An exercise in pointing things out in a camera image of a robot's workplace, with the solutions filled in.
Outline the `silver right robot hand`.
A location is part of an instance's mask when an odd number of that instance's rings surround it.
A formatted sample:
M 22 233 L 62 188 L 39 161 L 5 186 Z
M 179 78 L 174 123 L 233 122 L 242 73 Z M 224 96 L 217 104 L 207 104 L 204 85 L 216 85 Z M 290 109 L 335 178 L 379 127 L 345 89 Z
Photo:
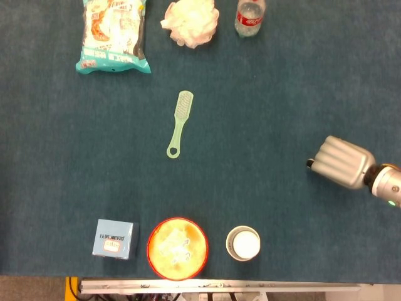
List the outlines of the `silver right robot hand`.
M 348 189 L 361 189 L 367 171 L 375 164 L 372 153 L 332 135 L 306 162 L 312 171 Z

